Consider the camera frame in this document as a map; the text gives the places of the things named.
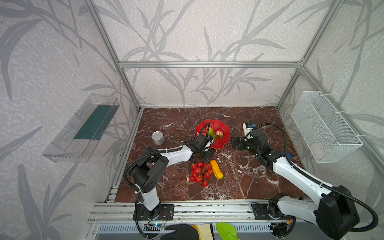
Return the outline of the silver tin can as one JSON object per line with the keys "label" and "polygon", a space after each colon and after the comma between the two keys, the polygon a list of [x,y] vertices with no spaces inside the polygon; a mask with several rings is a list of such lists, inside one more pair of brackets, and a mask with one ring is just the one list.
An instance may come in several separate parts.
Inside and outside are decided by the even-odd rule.
{"label": "silver tin can", "polygon": [[164,134],[161,131],[153,132],[151,138],[154,144],[157,146],[160,146],[165,142]]}

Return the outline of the black rubber glove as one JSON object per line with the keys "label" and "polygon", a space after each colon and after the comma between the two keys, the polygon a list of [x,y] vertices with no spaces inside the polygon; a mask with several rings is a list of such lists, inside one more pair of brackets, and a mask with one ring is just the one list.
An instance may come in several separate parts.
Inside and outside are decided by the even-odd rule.
{"label": "black rubber glove", "polygon": [[161,236],[161,240],[199,240],[198,230],[192,225],[178,224],[166,227],[172,232]]}

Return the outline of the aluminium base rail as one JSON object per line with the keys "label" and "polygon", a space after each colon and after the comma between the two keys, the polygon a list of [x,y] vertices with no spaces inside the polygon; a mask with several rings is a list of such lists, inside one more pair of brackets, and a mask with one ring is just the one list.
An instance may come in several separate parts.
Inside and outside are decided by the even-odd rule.
{"label": "aluminium base rail", "polygon": [[[173,201],[164,202],[175,206],[168,214],[167,224],[176,223],[250,223],[274,222],[268,215],[255,218],[252,203],[267,204],[268,200],[215,200],[215,201]],[[101,223],[133,223],[134,203],[95,204],[88,224]]]}

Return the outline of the red fake cherry tomato bunch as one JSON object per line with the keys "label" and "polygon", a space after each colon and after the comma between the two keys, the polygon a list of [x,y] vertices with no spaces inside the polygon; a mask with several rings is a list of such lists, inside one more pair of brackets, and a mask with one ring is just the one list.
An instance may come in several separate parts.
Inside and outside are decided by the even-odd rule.
{"label": "red fake cherry tomato bunch", "polygon": [[192,164],[189,181],[201,184],[204,188],[206,188],[209,185],[209,178],[212,174],[213,169],[210,164],[198,162],[197,164]]}

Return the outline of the red flower-shaped fruit bowl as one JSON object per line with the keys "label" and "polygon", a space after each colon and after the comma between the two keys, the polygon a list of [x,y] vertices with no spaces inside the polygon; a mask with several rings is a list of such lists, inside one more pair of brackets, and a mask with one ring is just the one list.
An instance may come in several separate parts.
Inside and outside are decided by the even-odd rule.
{"label": "red flower-shaped fruit bowl", "polygon": [[231,138],[231,129],[229,126],[225,125],[221,120],[210,120],[206,119],[202,123],[198,124],[195,127],[195,132],[197,135],[204,127],[205,124],[210,123],[210,128],[208,135],[214,138],[210,149],[222,149],[225,144],[230,142]]}

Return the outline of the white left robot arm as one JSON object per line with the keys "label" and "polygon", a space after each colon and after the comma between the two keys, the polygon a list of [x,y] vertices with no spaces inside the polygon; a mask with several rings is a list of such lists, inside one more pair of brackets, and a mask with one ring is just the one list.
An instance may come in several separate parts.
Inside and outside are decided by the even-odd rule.
{"label": "white left robot arm", "polygon": [[211,156],[210,147],[214,138],[210,135],[198,134],[191,140],[183,142],[179,147],[170,149],[154,149],[148,147],[136,160],[124,170],[124,182],[135,190],[138,202],[144,211],[157,214],[161,201],[157,194],[157,185],[167,167],[188,162],[195,155],[206,159]]}

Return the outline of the clear plastic wall tray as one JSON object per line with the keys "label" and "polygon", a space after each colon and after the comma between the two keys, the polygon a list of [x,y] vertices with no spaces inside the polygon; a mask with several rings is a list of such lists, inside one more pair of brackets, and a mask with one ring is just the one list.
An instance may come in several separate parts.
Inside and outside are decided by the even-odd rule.
{"label": "clear plastic wall tray", "polygon": [[86,163],[120,107],[119,98],[90,94],[42,155],[54,163]]}

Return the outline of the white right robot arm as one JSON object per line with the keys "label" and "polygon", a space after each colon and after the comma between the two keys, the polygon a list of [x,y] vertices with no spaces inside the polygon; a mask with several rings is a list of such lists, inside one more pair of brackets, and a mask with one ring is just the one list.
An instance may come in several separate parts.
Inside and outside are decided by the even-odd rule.
{"label": "white right robot arm", "polygon": [[278,197],[275,202],[282,214],[318,226],[333,240],[341,239],[359,223],[360,217],[348,189],[339,186],[335,191],[328,190],[323,181],[272,149],[263,131],[252,130],[244,137],[232,137],[231,144],[234,149],[254,155],[263,166],[287,179],[311,199],[305,202],[288,196]]}

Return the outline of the bright green plastic object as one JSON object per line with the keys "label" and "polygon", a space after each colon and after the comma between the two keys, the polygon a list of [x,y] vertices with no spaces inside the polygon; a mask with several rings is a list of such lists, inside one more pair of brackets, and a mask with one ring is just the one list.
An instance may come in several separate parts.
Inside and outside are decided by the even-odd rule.
{"label": "bright green plastic object", "polygon": [[229,223],[216,223],[216,229],[223,240],[238,240],[237,230]]}

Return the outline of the horizontal aluminium frame bar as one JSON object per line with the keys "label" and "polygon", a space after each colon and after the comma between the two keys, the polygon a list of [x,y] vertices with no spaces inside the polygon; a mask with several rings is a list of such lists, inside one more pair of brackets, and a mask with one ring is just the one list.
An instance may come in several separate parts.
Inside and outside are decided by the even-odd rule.
{"label": "horizontal aluminium frame bar", "polygon": [[256,61],[256,62],[166,62],[166,61],[136,61],[136,62],[120,62],[119,66],[122,69],[130,68],[299,68],[302,65],[300,62],[271,62],[271,61]]}

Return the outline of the yellow fake squash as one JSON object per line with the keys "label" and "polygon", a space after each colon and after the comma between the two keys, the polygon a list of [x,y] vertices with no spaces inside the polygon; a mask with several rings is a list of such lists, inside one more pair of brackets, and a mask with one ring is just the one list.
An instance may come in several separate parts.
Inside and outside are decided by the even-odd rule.
{"label": "yellow fake squash", "polygon": [[210,165],[211,165],[211,169],[213,170],[213,174],[214,176],[221,180],[224,178],[224,174],[222,173],[220,167],[219,167],[219,164],[217,163],[217,161],[215,160],[211,160],[210,161]]}

